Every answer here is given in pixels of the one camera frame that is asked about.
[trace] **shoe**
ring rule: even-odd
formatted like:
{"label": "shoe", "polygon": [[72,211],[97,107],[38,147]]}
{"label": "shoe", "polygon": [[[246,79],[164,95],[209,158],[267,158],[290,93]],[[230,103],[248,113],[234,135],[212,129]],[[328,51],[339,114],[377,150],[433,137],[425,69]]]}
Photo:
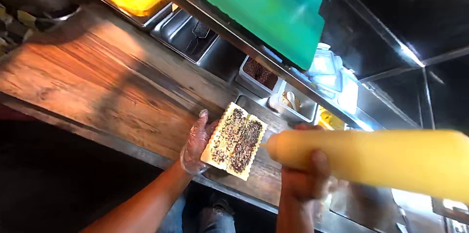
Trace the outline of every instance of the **shoe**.
{"label": "shoe", "polygon": [[210,202],[212,203],[212,207],[214,212],[219,214],[229,214],[234,215],[235,212],[233,209],[228,205],[228,202],[223,198],[217,198],[215,194],[212,194],[210,197]]}

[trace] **green cutting board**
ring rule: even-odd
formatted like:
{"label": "green cutting board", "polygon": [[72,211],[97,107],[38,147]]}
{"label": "green cutting board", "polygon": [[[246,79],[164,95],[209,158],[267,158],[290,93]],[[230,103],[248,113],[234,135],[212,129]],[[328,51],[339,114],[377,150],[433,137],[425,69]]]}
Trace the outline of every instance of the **green cutting board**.
{"label": "green cutting board", "polygon": [[300,68],[309,69],[320,42],[323,0],[207,0]]}

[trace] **white spoon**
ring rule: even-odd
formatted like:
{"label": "white spoon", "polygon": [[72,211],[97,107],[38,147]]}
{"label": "white spoon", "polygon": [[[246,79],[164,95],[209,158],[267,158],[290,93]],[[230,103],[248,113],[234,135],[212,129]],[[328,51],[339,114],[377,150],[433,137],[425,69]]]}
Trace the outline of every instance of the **white spoon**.
{"label": "white spoon", "polygon": [[292,107],[293,107],[293,110],[298,112],[298,110],[296,110],[296,104],[295,104],[295,94],[291,91],[287,92],[287,99],[288,101],[290,101],[290,103],[292,104]]}

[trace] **yellow squeeze bottle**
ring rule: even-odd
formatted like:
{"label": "yellow squeeze bottle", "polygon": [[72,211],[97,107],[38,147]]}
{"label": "yellow squeeze bottle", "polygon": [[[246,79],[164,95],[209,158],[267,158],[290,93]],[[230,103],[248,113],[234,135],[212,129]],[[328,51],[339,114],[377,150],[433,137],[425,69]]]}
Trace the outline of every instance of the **yellow squeeze bottle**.
{"label": "yellow squeeze bottle", "polygon": [[266,146],[282,165],[307,170],[321,149],[338,179],[469,203],[469,137],[448,130],[285,130]]}

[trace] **plastic glove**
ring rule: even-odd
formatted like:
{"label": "plastic glove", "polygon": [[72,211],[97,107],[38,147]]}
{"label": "plastic glove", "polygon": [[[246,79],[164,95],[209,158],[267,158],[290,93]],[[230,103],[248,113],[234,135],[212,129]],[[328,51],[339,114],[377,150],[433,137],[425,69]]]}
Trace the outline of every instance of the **plastic glove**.
{"label": "plastic glove", "polygon": [[200,160],[200,156],[218,125],[218,120],[206,126],[207,120],[208,110],[205,109],[200,112],[199,119],[192,126],[189,139],[181,150],[181,166],[191,175],[201,174],[208,169],[208,165]]}
{"label": "plastic glove", "polygon": [[[299,124],[296,130],[328,131],[321,126]],[[308,172],[282,168],[282,194],[289,194],[312,209],[314,218],[320,222],[324,213],[325,200],[337,189],[344,188],[347,181],[331,176],[327,155],[321,150],[311,154],[311,166]]]}

